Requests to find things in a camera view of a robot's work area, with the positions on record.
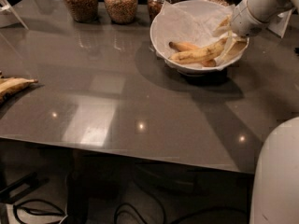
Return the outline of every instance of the table surface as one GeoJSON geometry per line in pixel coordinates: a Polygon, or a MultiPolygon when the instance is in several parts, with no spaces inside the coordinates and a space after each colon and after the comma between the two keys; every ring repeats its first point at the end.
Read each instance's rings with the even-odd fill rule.
{"type": "Polygon", "coordinates": [[[299,111],[299,20],[264,31],[222,73],[185,77],[150,51],[139,6],[129,25],[74,22],[61,0],[23,0],[29,26],[0,30],[0,70],[39,84],[0,106],[0,137],[254,173],[267,135],[299,111]]]}

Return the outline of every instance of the white robot part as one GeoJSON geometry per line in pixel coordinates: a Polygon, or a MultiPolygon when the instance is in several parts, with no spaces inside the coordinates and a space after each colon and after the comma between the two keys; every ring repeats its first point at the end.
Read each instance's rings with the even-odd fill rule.
{"type": "Polygon", "coordinates": [[[255,174],[249,224],[299,223],[299,118],[265,141],[255,174]]]}
{"type": "Polygon", "coordinates": [[[234,33],[256,36],[277,14],[299,6],[299,0],[243,0],[235,7],[231,21],[234,33]]]}

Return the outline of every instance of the floor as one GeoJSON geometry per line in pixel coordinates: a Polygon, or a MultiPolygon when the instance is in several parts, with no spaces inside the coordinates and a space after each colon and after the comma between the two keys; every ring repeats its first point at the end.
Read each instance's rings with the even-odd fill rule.
{"type": "MultiPolygon", "coordinates": [[[[66,177],[75,167],[76,171],[69,176],[83,177],[82,187],[88,192],[86,224],[113,223],[118,207],[116,222],[119,224],[248,223],[248,216],[243,212],[249,212],[252,175],[27,143],[0,140],[0,144],[0,162],[7,184],[31,172],[37,172],[41,181],[39,187],[15,204],[43,199],[67,210],[67,198],[75,195],[68,194],[66,177]],[[144,222],[130,205],[140,213],[144,222]],[[190,213],[197,215],[179,219],[190,213]]],[[[15,196],[23,189],[19,188],[11,195],[15,196]]],[[[76,197],[69,199],[68,208],[72,205],[75,209],[80,207],[82,202],[76,197]]],[[[43,203],[27,206],[52,210],[43,203]]],[[[13,216],[11,204],[2,204],[0,208],[0,224],[19,223],[13,216]]],[[[62,219],[29,216],[22,210],[18,214],[29,224],[62,219]]]]}

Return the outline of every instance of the banana peel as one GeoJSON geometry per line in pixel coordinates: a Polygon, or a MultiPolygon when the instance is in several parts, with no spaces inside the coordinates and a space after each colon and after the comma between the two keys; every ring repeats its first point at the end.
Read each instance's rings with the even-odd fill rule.
{"type": "Polygon", "coordinates": [[[209,61],[221,55],[228,37],[221,38],[206,47],[177,52],[169,57],[170,61],[179,64],[200,63],[209,61]]]}
{"type": "Polygon", "coordinates": [[[37,82],[37,79],[26,79],[21,77],[0,77],[0,104],[2,104],[10,96],[25,90],[31,84],[37,82]]]}
{"type": "MultiPolygon", "coordinates": [[[[183,42],[169,42],[169,47],[171,49],[175,49],[178,52],[181,51],[187,51],[187,50],[195,50],[195,49],[200,49],[198,46],[194,45],[193,43],[183,41],[183,42]]],[[[216,66],[216,61],[214,59],[207,60],[207,61],[201,61],[199,62],[201,65],[204,67],[215,67],[216,66]]]]}

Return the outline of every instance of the gray table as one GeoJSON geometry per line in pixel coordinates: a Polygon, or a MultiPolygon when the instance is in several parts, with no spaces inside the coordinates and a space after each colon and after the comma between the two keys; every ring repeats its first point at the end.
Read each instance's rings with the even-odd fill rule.
{"type": "Polygon", "coordinates": [[[0,137],[254,173],[263,142],[299,111],[299,21],[264,32],[225,74],[187,78],[150,51],[140,6],[130,25],[72,21],[61,0],[23,0],[30,27],[0,30],[0,70],[39,86],[0,107],[0,137]]]}

